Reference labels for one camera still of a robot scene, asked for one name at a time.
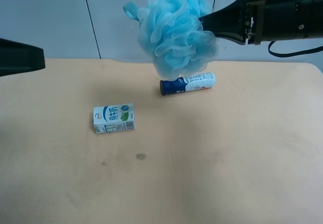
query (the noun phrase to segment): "blue bottle cap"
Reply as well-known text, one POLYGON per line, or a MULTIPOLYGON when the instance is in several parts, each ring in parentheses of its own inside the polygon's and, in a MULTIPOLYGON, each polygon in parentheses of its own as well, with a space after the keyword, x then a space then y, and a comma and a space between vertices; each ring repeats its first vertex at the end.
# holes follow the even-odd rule
POLYGON ((162 95, 174 94, 174 84, 173 81, 164 81, 161 80, 159 83, 160 92, 162 95))

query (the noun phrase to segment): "small juice box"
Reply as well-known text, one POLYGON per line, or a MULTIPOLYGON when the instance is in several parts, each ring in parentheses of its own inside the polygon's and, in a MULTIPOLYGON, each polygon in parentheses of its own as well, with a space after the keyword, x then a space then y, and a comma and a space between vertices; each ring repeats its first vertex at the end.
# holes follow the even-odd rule
POLYGON ((95 107, 93 125, 97 134, 134 130, 133 103, 95 107))

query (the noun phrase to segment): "blue bath sponge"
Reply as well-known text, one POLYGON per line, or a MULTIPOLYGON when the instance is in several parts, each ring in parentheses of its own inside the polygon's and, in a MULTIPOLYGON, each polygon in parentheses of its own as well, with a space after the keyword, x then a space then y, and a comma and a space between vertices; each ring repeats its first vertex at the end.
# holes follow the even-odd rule
POLYGON ((139 22, 139 44, 163 79, 202 71, 217 53, 216 37, 198 19, 212 12, 206 0, 148 0, 142 8, 129 2, 123 9, 139 22))

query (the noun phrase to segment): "beige table surface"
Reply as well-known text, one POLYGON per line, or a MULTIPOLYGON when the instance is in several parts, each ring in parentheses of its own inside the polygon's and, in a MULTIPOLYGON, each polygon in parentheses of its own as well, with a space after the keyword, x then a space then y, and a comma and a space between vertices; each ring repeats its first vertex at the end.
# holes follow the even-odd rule
POLYGON ((323 74, 206 71, 214 88, 166 97, 151 64, 48 59, 1 77, 0 223, 322 223, 323 74), (129 102, 135 131, 95 135, 93 107, 129 102))

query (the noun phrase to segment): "robotic arm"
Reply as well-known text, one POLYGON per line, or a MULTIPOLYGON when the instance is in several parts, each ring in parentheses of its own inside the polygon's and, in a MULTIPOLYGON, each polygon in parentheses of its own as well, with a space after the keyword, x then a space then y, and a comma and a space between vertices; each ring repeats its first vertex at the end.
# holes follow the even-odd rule
MULTIPOLYGON (((236 0, 224 9, 200 18, 205 31, 211 31, 240 45, 260 45, 262 41, 323 37, 323 0, 236 0)), ((312 50, 278 54, 277 57, 314 53, 312 50)))

